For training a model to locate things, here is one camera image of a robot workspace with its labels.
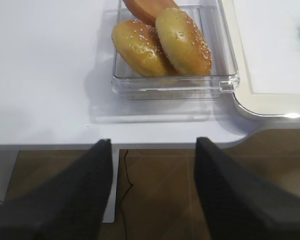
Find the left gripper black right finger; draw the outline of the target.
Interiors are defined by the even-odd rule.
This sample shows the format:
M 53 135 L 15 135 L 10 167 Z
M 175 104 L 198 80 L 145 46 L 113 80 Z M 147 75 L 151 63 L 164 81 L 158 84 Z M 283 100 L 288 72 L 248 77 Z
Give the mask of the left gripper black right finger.
M 213 240 L 300 240 L 300 197 L 242 167 L 207 137 L 196 140 L 193 173 Z

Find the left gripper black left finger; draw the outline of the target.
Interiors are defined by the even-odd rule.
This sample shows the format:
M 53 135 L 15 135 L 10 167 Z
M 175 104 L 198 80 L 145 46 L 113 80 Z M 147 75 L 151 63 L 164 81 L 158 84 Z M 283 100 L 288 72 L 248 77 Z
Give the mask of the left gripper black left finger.
M 0 240 L 94 240 L 112 188 L 112 145 L 98 141 L 72 165 L 0 205 Z

